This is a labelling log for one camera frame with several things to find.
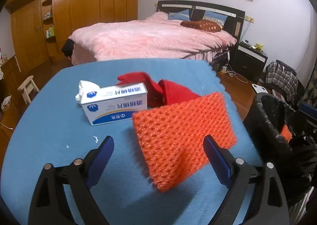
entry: white cardboard box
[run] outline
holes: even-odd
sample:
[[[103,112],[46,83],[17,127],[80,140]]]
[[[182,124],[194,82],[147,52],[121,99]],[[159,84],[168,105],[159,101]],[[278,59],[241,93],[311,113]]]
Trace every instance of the white cardboard box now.
[[[85,92],[80,104],[92,126],[131,119],[134,112],[147,109],[143,83],[109,86]]]

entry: blue tablecloth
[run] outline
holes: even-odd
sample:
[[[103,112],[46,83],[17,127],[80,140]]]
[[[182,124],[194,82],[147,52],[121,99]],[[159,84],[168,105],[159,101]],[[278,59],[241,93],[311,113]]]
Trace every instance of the blue tablecloth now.
[[[114,138],[115,150],[91,194],[111,225],[209,223],[227,192],[210,164],[176,188],[161,193],[148,177],[132,120],[91,126],[75,101],[79,80],[105,87],[115,85],[118,75],[134,71],[147,72],[155,81],[174,81],[199,95],[224,93],[238,138],[230,152],[250,164],[261,164],[230,96],[204,61],[131,59],[66,68],[44,86],[27,108],[5,155],[1,195],[21,225],[27,224],[32,194],[43,165],[48,162],[55,167],[69,165],[97,148],[107,135]],[[98,137],[97,144],[93,136]],[[243,220],[251,190],[249,188],[235,224]],[[83,224],[68,185],[65,191],[76,223]]]

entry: nightstand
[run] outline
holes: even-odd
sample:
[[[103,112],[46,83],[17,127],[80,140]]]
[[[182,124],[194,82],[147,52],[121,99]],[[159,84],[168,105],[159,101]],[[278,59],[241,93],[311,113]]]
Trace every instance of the nightstand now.
[[[254,83],[258,83],[266,61],[267,55],[264,52],[258,52],[243,43],[239,43],[231,66],[235,72]]]

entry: orange sponge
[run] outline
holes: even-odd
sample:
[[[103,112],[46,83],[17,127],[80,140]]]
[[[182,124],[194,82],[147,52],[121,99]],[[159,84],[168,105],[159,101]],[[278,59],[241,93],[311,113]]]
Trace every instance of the orange sponge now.
[[[237,141],[219,92],[134,113],[133,126],[150,176],[162,192],[208,163],[202,146],[205,136],[211,135],[222,148]]]
[[[286,124],[283,126],[281,135],[286,139],[287,142],[289,142],[293,137]]]

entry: polka dot pillow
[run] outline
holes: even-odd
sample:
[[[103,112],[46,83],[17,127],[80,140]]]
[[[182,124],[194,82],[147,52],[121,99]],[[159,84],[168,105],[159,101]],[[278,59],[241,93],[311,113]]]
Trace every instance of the polka dot pillow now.
[[[195,28],[207,32],[221,31],[221,27],[217,23],[209,20],[183,21],[180,25],[183,27]]]

